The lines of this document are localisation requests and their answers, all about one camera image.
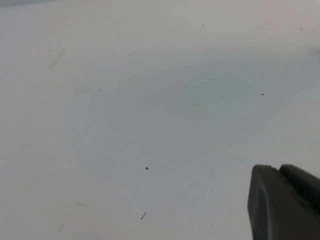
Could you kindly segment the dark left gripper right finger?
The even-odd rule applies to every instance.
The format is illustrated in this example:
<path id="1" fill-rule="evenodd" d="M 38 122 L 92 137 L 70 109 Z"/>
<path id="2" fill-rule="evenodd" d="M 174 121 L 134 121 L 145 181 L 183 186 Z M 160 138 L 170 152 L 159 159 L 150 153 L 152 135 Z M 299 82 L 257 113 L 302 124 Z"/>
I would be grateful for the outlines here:
<path id="1" fill-rule="evenodd" d="M 320 179 L 292 164 L 284 164 L 279 169 L 286 180 L 311 204 L 320 203 Z"/>

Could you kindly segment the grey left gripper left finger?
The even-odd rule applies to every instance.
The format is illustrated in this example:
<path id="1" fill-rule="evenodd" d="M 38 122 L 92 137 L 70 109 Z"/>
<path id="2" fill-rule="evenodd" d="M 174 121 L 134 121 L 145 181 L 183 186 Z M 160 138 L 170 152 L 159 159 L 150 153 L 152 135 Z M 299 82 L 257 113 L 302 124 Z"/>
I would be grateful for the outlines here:
<path id="1" fill-rule="evenodd" d="M 320 203 L 310 203 L 280 168 L 252 168 L 247 210 L 254 240 L 318 240 Z"/>

